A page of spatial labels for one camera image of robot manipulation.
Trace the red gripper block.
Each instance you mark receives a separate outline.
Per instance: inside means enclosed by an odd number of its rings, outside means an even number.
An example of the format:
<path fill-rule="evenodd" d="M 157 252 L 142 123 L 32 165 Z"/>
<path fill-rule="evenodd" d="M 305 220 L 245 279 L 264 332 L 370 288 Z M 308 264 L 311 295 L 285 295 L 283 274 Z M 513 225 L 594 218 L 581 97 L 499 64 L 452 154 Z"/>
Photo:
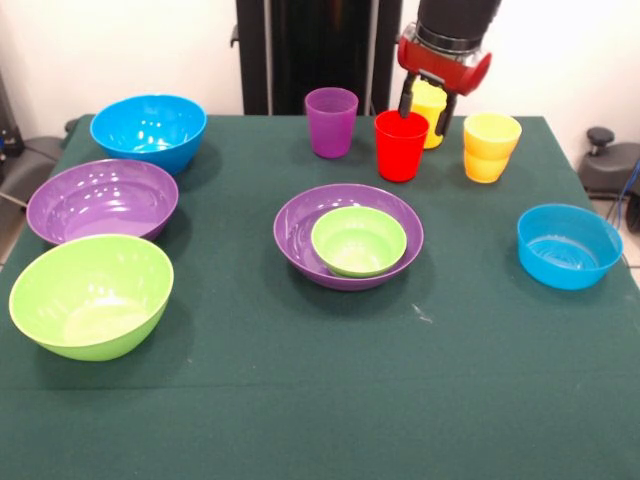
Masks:
<path fill-rule="evenodd" d="M 465 52 L 437 49 L 418 35 L 415 23 L 410 23 L 399 37 L 397 58 L 408 73 L 403 82 L 398 113 L 407 118 L 413 102 L 416 75 L 441 87 L 446 94 L 444 109 L 435 127 L 437 136 L 445 136 L 457 104 L 457 94 L 466 96 L 476 90 L 486 77 L 492 54 L 481 48 Z"/>

